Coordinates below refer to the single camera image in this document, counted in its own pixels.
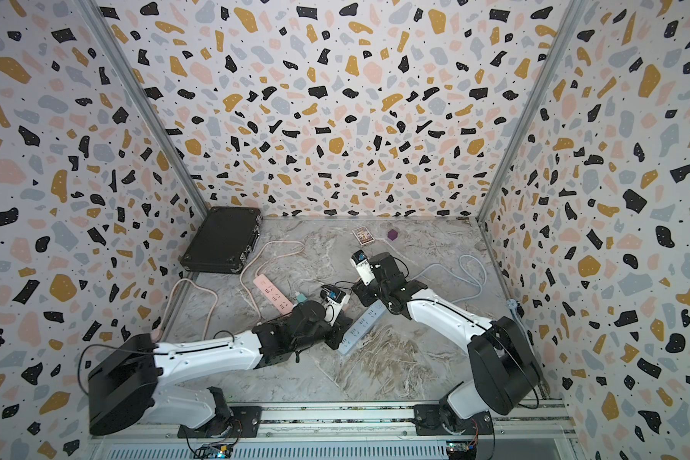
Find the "white power strip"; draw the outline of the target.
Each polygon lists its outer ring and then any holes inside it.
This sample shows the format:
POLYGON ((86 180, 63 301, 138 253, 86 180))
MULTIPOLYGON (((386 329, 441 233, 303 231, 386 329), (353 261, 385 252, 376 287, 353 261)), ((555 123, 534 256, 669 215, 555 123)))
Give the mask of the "white power strip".
POLYGON ((348 355, 358 342, 373 329, 385 312, 387 312, 387 309, 381 301, 372 304, 343 335, 343 339, 337 349, 339 353, 342 356, 348 355))

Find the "pink power strip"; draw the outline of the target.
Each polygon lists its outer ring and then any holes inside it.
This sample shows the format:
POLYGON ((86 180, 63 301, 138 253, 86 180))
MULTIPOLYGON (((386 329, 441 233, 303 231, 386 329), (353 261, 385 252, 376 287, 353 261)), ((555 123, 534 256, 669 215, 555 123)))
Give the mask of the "pink power strip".
POLYGON ((264 274, 258 275, 254 280, 253 280, 254 285, 256 288, 268 299, 268 302, 280 312, 281 315, 286 315, 290 314, 291 311, 293 310, 294 305, 292 304, 291 300, 287 298, 287 296, 283 295, 281 293, 280 289, 268 279, 264 274))

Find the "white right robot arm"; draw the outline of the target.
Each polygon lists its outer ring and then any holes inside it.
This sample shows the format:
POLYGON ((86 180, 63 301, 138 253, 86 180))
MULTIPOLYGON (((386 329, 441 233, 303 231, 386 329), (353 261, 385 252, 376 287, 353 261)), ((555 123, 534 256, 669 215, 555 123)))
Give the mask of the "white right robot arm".
POLYGON ((507 415, 537 392, 541 370, 512 318, 492 320, 459 308, 426 284, 408 280, 388 252, 368 258, 358 250, 351 256, 351 265, 360 278, 353 291, 363 306, 380 302, 391 314, 430 327, 468 354, 473 379, 442 398, 444 424, 488 410, 507 415))

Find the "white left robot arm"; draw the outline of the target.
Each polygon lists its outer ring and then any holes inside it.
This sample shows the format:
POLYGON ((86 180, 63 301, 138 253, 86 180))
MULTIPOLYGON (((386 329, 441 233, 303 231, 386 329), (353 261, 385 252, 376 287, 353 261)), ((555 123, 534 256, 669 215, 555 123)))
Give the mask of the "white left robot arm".
POLYGON ((337 350, 352 323, 335 304, 309 300, 230 337, 154 343, 147 333, 135 335, 88 375, 89 432, 99 437, 145 423, 178 425, 189 437, 235 435, 241 427, 222 389, 192 390, 186 381, 278 365, 319 343, 337 350))

